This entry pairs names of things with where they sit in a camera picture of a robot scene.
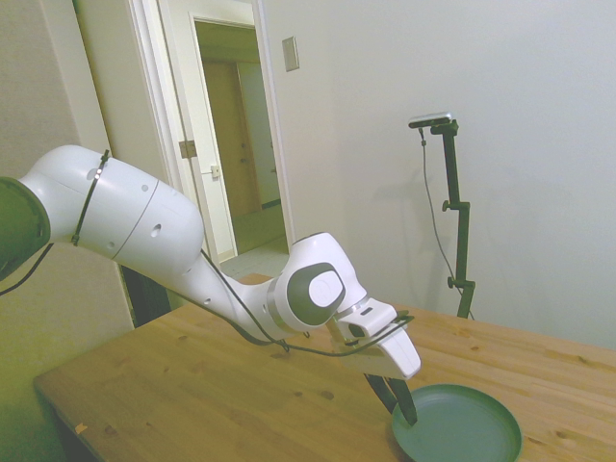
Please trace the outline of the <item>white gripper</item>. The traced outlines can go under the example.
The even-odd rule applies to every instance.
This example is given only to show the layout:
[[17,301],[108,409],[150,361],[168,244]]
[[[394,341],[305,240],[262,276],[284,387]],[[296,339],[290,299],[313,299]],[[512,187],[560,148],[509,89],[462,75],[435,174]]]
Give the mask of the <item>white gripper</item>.
[[364,373],[370,387],[390,414],[398,405],[410,426],[417,423],[417,409],[405,380],[420,371],[422,361],[405,330],[398,330],[359,353],[342,357],[341,362],[350,369]]

